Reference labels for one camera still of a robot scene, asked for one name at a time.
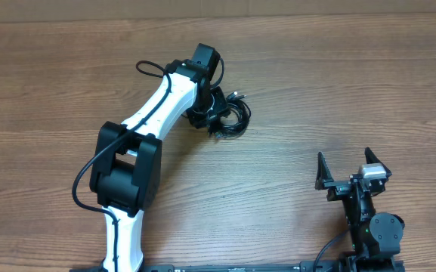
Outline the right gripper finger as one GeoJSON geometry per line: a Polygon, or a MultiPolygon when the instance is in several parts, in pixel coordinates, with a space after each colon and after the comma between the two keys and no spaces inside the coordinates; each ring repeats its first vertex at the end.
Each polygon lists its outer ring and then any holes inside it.
{"type": "Polygon", "coordinates": [[[364,155],[366,157],[367,164],[378,163],[384,168],[385,175],[387,178],[390,178],[392,176],[391,170],[377,158],[377,156],[374,154],[374,152],[369,147],[365,148],[364,155]]]}
{"type": "Polygon", "coordinates": [[[317,154],[316,190],[325,190],[334,181],[322,152],[317,154]]]}

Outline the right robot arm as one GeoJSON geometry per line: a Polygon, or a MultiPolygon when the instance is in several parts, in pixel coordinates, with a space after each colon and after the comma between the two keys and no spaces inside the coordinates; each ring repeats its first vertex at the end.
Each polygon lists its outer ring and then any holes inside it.
{"type": "Polygon", "coordinates": [[[317,254],[312,271],[404,271],[396,261],[404,235],[404,220],[395,214],[378,213],[373,197],[385,191],[392,176],[370,148],[364,150],[366,162],[346,181],[336,181],[323,153],[317,154],[316,190],[326,190],[329,202],[342,202],[348,229],[332,238],[317,254]],[[351,235],[353,250],[343,252],[334,261],[322,261],[325,251],[346,234],[351,235]]]}

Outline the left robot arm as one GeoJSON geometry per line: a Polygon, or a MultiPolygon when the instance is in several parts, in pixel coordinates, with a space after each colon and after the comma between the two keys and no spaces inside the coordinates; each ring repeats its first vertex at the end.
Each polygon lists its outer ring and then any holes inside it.
{"type": "Polygon", "coordinates": [[[162,142],[181,115],[200,129],[229,114],[222,90],[212,81],[223,64],[213,47],[198,44],[190,59],[161,69],[159,88],[139,111],[100,128],[89,184],[107,226],[107,253],[99,271],[142,268],[144,212],[159,187],[162,142]]]}

